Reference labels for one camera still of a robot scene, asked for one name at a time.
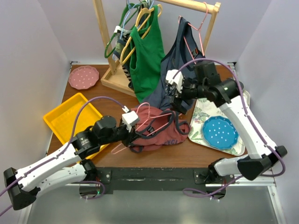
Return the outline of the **red tank top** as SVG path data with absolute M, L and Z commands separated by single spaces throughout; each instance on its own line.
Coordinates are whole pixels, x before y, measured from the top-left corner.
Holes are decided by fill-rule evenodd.
M 139 127 L 147 118 L 148 112 L 138 112 L 140 121 L 137 123 Z M 172 111 L 170 109 L 161 111 L 158 115 L 153 114 L 152 116 L 159 116 L 170 113 L 168 116 L 154 118 L 145 123 L 136 132 L 153 132 L 153 144 L 149 146 L 129 145 L 130 151 L 134 153 L 141 153 L 145 151 L 153 151 L 159 149 L 162 145 L 176 145 L 184 142 L 191 131 L 190 124 L 179 118 L 179 112 Z

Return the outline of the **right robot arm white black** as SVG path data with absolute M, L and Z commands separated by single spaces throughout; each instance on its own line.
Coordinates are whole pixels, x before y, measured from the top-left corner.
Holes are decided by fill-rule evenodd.
M 280 176 L 285 172 L 282 160 L 287 155 L 284 146 L 278 146 L 266 134 L 244 101 L 243 85 L 237 77 L 221 81 L 215 60 L 198 58 L 184 64 L 178 70 L 166 73 L 166 83 L 174 88 L 171 104 L 179 112 L 186 113 L 182 101 L 206 98 L 213 102 L 229 119 L 243 140 L 247 154 L 231 159 L 219 159 L 208 167 L 208 178 L 219 183 L 227 175 L 242 175 L 254 180 L 278 162 L 282 165 Z

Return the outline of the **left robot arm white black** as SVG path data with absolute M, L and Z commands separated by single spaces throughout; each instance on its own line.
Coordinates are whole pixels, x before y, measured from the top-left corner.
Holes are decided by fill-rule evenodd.
M 135 112 L 122 115 L 120 123 L 111 116 L 104 116 L 88 126 L 56 152 L 24 168 L 10 167 L 3 172 L 11 208 L 21 210 L 31 205 L 38 197 L 55 188 L 73 182 L 92 183 L 97 171 L 88 157 L 100 151 L 101 146 L 122 142 L 130 144 L 139 138 L 136 126 L 140 116 Z

